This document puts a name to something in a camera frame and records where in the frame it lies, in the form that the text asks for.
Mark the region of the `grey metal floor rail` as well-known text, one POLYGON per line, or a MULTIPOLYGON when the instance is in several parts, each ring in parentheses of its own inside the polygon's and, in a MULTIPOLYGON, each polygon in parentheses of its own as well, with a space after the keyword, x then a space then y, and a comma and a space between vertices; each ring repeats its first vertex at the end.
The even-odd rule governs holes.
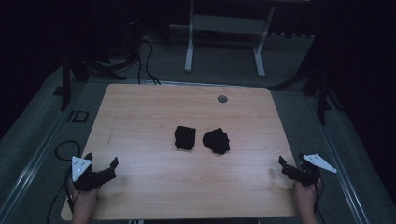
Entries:
POLYGON ((351 179, 347 174, 347 170, 336 150, 336 146, 331 139, 330 133, 327 127, 321 123, 317 116, 314 101, 309 98, 304 99, 307 103, 311 115, 313 116, 315 123, 318 126, 319 132, 324 138, 325 148, 328 154, 329 161, 337 170, 337 172, 335 173, 337 176, 337 180, 340 184, 341 190, 343 191, 346 202, 349 206, 352 216, 355 219, 356 224, 370 224, 370 221, 362 207, 361 200, 357 194, 357 191, 352 184, 351 179))
POLYGON ((54 86, 45 85, 0 140, 0 224, 8 224, 47 156, 50 143, 85 89, 75 83, 64 111, 54 86))

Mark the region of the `black metal stand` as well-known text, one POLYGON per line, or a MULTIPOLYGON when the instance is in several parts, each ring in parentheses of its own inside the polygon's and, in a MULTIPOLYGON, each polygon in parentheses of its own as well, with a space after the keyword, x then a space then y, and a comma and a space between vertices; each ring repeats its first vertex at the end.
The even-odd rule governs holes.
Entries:
POLYGON ((269 90, 281 91, 303 79, 306 80, 302 89, 304 96, 313 96, 318 92, 317 117, 322 125, 326 125, 325 111, 329 107, 327 97, 330 97, 336 107, 341 109, 341 106, 334 101, 334 98, 330 96, 328 91, 331 79, 331 68, 326 63, 314 65, 302 63, 294 77, 269 87, 269 90))
POLYGON ((100 74, 117 80, 125 80, 125 77, 116 75, 109 68, 104 67, 80 52, 72 51, 71 53, 67 53, 62 58, 62 86, 56 91, 57 94, 62 96, 61 111, 66 110, 71 100, 70 73, 73 73, 77 80, 87 81, 89 75, 85 68, 86 64, 96 69, 100 74))

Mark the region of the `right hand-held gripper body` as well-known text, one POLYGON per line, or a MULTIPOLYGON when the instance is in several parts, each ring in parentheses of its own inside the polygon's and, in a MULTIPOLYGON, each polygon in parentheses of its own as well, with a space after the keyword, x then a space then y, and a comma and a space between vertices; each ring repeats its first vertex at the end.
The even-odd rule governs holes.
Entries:
POLYGON ((297 180, 304 186, 317 184, 320 179, 320 170, 337 173, 337 169, 326 162, 319 154, 305 155, 307 163, 303 163, 299 168, 289 164, 282 167, 282 173, 291 180, 297 180))

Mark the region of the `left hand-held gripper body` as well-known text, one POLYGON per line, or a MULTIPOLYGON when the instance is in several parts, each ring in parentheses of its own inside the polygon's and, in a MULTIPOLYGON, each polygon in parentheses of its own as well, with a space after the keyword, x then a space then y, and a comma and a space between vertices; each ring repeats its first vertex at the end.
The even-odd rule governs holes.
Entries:
POLYGON ((96 189, 116 177, 115 169, 109 165, 103 171, 94 172, 92 161, 73 157, 71 161, 72 183, 77 190, 89 191, 96 189))

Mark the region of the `person's right hand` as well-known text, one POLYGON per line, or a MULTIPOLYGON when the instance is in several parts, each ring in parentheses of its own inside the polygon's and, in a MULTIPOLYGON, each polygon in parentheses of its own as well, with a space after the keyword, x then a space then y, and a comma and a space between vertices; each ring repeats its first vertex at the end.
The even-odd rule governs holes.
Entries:
POLYGON ((321 181, 308 186, 297 180, 294 181, 294 200, 299 214, 314 214, 320 189, 321 181))

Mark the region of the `black sock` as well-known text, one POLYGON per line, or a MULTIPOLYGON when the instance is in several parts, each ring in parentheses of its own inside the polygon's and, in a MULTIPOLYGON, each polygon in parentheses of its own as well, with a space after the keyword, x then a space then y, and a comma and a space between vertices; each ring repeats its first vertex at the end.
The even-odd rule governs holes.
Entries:
POLYGON ((196 130, 190 127, 177 126, 175 136, 175 146, 177 148, 192 150, 195 144, 196 130))
POLYGON ((207 132, 203 137, 204 146, 220 155, 230 150, 229 142, 228 135, 221 128, 207 132))

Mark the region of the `white metal desk frame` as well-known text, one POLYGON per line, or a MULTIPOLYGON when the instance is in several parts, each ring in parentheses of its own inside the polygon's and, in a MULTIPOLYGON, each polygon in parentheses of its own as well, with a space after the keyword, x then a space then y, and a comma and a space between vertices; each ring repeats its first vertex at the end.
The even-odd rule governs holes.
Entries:
POLYGON ((190 0, 189 26, 188 26, 188 46, 185 58, 184 71, 190 72, 193 65, 194 41, 193 33, 198 31, 211 31, 235 34, 258 35, 261 39, 254 47, 253 57, 256 65, 258 77, 265 77, 264 64, 262 61, 262 49, 268 35, 272 18, 275 14, 275 7, 270 7, 265 19, 248 19, 235 17, 222 17, 194 12, 194 0, 190 0))

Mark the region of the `person's left hand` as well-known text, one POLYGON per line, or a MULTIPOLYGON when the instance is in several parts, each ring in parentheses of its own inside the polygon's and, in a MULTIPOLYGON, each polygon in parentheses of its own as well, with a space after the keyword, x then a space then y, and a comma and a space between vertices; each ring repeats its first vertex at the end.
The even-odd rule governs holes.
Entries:
POLYGON ((98 201, 99 188, 81 191, 72 188, 74 211, 78 213, 91 213, 98 201))

